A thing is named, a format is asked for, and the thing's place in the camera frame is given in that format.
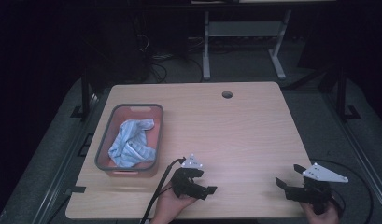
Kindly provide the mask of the white metal stand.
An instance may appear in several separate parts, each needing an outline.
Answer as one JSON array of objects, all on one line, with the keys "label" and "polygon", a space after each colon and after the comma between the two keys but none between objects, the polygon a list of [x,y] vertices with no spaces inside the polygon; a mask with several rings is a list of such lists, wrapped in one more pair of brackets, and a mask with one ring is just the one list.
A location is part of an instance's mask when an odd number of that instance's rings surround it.
[{"label": "white metal stand", "polygon": [[279,79],[284,80],[286,74],[278,58],[291,10],[287,10],[281,21],[212,21],[209,12],[205,13],[204,50],[203,50],[203,80],[209,80],[209,39],[211,37],[275,37],[276,44],[268,50],[271,62]]}]

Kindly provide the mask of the pink basket with grey rim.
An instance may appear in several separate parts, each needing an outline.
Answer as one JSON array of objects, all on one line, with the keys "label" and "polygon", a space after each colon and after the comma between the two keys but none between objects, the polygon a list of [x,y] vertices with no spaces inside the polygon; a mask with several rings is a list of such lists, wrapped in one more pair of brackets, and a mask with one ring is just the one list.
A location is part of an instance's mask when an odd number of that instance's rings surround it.
[{"label": "pink basket with grey rim", "polygon": [[[154,127],[146,131],[148,146],[156,149],[156,159],[152,162],[141,162],[131,168],[118,167],[108,156],[119,133],[121,124],[128,119],[153,119]],[[156,104],[117,105],[113,108],[106,125],[94,163],[102,171],[115,177],[153,177],[159,165],[160,140],[163,128],[163,108]]]}]

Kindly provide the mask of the grey metal rail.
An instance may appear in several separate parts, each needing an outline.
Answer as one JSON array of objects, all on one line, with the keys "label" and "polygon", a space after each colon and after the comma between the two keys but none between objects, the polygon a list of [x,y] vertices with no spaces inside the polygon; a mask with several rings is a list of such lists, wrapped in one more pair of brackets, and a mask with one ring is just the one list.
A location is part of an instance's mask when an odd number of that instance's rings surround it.
[{"label": "grey metal rail", "polygon": [[70,114],[59,114],[48,130],[48,143],[42,149],[52,164],[52,176],[36,207],[32,224],[66,222],[65,208],[74,193],[85,190],[76,184],[81,167],[92,144],[98,120],[106,104],[107,94],[93,94],[89,115],[84,119],[72,115],[78,105],[70,107]]},{"label": "grey metal rail", "polygon": [[347,141],[352,147],[353,153],[355,154],[356,160],[365,174],[367,182],[370,184],[376,198],[379,200],[382,206],[382,179],[378,175],[376,169],[372,165],[372,161],[367,157],[364,151],[364,147],[361,145],[356,135],[351,130],[347,121],[342,119],[336,112],[335,102],[332,97],[328,94],[322,94],[322,98],[326,105],[329,107],[332,116],[338,123],[340,129],[344,133]]}]

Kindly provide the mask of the person's right hand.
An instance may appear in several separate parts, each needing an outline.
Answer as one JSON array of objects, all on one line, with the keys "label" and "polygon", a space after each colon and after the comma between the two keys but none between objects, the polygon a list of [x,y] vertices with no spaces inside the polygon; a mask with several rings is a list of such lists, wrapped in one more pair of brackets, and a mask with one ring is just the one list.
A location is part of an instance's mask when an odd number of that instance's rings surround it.
[{"label": "person's right hand", "polygon": [[316,215],[309,203],[300,203],[300,206],[309,224],[340,224],[337,209],[332,203],[328,203],[327,210],[321,215]]}]

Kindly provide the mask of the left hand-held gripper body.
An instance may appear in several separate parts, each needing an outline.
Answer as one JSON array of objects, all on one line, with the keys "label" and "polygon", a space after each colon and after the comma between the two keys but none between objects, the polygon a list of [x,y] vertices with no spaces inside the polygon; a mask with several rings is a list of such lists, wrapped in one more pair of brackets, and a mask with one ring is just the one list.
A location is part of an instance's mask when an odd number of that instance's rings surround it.
[{"label": "left hand-held gripper body", "polygon": [[201,186],[194,182],[194,179],[188,177],[188,171],[191,169],[202,170],[203,165],[195,158],[193,154],[181,163],[181,167],[176,169],[172,178],[172,189],[177,197],[188,195],[195,198],[196,190]]}]

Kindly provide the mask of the black metal post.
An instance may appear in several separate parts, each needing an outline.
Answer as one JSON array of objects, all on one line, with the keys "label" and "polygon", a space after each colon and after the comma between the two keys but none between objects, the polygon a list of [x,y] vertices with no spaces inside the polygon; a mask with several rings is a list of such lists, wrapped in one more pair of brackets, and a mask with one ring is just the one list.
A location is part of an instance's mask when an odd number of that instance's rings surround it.
[{"label": "black metal post", "polygon": [[98,76],[91,69],[86,69],[80,78],[81,105],[77,105],[71,114],[71,118],[79,118],[85,121],[91,114],[94,105],[98,101]]},{"label": "black metal post", "polygon": [[343,122],[347,122],[349,119],[361,119],[355,106],[346,103],[346,96],[347,74],[343,68],[340,68],[337,76],[336,113]]}]

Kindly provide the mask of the person's left hand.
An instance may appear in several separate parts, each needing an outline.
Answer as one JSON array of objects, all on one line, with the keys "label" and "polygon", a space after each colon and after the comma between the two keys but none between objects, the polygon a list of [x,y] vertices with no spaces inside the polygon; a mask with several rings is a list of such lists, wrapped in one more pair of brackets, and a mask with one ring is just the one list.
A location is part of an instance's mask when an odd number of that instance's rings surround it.
[{"label": "person's left hand", "polygon": [[196,199],[190,196],[177,197],[172,190],[172,183],[167,183],[163,192],[158,197],[154,217],[150,220],[150,224],[169,224],[172,222],[185,208],[195,203]]}]

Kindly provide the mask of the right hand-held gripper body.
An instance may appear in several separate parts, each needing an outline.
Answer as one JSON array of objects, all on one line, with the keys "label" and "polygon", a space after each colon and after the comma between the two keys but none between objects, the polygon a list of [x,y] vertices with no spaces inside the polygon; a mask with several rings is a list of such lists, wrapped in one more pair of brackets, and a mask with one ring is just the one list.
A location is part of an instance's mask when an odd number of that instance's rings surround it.
[{"label": "right hand-held gripper body", "polygon": [[287,200],[309,203],[313,206],[316,215],[321,215],[327,210],[328,203],[332,203],[339,215],[344,213],[345,205],[341,206],[332,196],[331,182],[347,183],[346,176],[339,175],[318,163],[314,163],[302,174],[304,185],[302,187],[288,186]]}]

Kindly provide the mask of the light blue striped cloth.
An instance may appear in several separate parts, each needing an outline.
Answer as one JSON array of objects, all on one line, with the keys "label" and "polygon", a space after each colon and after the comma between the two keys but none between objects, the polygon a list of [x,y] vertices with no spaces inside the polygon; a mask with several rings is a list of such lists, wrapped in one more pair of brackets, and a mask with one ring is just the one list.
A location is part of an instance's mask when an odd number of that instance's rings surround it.
[{"label": "light blue striped cloth", "polygon": [[156,149],[148,146],[146,131],[154,127],[153,119],[128,119],[119,129],[108,156],[118,167],[131,168],[156,159]]}]

